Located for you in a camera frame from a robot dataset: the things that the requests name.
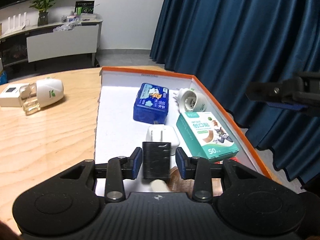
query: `white box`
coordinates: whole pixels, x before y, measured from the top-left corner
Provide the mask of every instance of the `white box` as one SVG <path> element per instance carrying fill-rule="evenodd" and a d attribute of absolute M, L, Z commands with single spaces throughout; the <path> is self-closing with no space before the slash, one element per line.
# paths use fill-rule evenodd
<path fill-rule="evenodd" d="M 185 112 L 177 120 L 177 128 L 192 156 L 211 163 L 234 157 L 238 146 L 211 112 Z"/>
<path fill-rule="evenodd" d="M 10 84 L 0 94 L 0 106 L 21 107 L 19 89 L 29 83 Z"/>

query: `potted plant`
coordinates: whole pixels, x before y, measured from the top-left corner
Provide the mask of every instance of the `potted plant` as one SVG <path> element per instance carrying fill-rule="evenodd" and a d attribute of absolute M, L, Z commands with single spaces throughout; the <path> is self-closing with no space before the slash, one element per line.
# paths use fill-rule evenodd
<path fill-rule="evenodd" d="M 30 7 L 39 10 L 38 26 L 48 24 L 48 9 L 51 8 L 55 0 L 32 0 Z"/>

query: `white wall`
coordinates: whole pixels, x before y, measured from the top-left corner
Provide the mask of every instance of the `white wall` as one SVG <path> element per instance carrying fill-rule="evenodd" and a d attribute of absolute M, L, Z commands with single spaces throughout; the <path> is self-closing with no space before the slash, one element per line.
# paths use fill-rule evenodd
<path fill-rule="evenodd" d="M 49 23 L 58 22 L 64 14 L 74 11 L 79 0 L 57 0 L 49 9 Z M 163 0 L 94 0 L 94 12 L 103 18 L 100 49 L 151 49 Z M 0 10 L 2 32 L 7 29 L 9 16 L 27 12 L 27 25 L 36 25 L 38 11 L 30 2 Z"/>
<path fill-rule="evenodd" d="M 56 0 L 56 4 L 49 9 L 49 23 L 60 22 L 62 15 L 70 15 L 75 10 L 76 1 L 81 0 Z M 21 21 L 24 12 L 27 12 L 27 26 L 37 25 L 39 11 L 34 8 L 29 8 L 30 1 L 18 3 L 0 10 L 0 23 L 2 23 L 2 33 L 8 29 L 8 17 L 16 16 L 16 25 L 18 24 L 18 14 L 21 13 Z"/>

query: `screw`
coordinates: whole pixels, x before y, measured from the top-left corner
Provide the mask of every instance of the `screw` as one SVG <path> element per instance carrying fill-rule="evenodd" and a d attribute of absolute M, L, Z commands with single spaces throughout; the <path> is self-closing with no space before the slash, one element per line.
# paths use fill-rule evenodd
<path fill-rule="evenodd" d="M 206 201 L 212 198 L 212 194 L 206 190 L 199 190 L 195 192 L 195 197 L 201 201 Z"/>
<path fill-rule="evenodd" d="M 119 191 L 110 191 L 107 193 L 107 198 L 117 200 L 119 198 L 122 198 L 123 194 Z"/>

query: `gray floor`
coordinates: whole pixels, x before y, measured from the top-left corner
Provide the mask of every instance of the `gray floor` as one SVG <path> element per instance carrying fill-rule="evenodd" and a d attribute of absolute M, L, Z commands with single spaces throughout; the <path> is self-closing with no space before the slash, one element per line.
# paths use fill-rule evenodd
<path fill-rule="evenodd" d="M 149 50 L 101 50 L 96 54 L 100 66 L 137 66 L 137 65 L 158 65 L 164 68 L 162 64 L 156 64 L 149 58 Z M 34 70 L 32 63 L 24 63 L 20 66 L 6 69 L 9 82 L 42 74 L 67 71 L 74 69 L 91 68 L 90 55 L 75 55 L 60 57 L 48 60 L 42 60 L 36 63 L 37 69 Z M 301 190 L 300 182 L 295 179 L 289 182 L 283 170 L 275 171 L 272 165 L 273 155 L 270 150 L 257 151 L 260 158 L 268 168 L 277 175 L 281 183 L 291 190 L 299 193 Z"/>
<path fill-rule="evenodd" d="M 108 49 L 100 50 L 96 58 L 100 66 L 160 66 L 163 64 L 153 62 L 150 57 L 150 50 L 143 49 Z"/>

